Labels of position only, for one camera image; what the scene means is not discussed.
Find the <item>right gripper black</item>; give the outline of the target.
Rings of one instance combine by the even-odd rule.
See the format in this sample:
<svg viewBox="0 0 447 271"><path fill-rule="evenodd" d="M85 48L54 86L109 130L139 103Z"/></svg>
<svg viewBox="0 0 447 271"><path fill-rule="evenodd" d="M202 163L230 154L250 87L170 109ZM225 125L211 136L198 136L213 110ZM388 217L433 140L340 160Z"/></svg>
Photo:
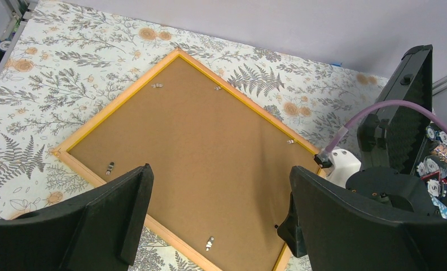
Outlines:
<svg viewBox="0 0 447 271"><path fill-rule="evenodd" d="M349 177L345 188L397 209L423 216L441 216L422 180L392 168L372 167L359 171Z"/></svg>

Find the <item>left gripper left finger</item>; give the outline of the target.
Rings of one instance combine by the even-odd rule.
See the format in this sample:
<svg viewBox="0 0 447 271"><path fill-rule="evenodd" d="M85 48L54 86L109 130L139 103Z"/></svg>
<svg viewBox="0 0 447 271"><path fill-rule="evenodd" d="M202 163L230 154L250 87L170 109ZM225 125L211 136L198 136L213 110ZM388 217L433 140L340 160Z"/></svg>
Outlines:
<svg viewBox="0 0 447 271"><path fill-rule="evenodd" d="M127 270L153 183L146 164L60 203L0 219L0 270Z"/></svg>

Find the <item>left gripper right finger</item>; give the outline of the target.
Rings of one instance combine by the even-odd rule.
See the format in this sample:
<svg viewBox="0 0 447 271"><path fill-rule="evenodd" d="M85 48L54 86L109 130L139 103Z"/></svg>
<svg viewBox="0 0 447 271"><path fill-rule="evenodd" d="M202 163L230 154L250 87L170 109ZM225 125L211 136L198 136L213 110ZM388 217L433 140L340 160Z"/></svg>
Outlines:
<svg viewBox="0 0 447 271"><path fill-rule="evenodd" d="M447 270L447 219L379 203L300 166L290 184L313 270Z"/></svg>

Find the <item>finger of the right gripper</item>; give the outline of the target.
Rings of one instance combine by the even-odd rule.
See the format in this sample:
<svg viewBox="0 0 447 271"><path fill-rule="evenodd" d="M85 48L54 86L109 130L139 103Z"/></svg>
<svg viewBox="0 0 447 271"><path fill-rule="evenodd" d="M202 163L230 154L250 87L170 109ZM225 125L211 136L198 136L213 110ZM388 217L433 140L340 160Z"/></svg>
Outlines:
<svg viewBox="0 0 447 271"><path fill-rule="evenodd" d="M289 210L284 221L276 227L278 236L284 240L294 257L306 255L306 245L292 193Z"/></svg>

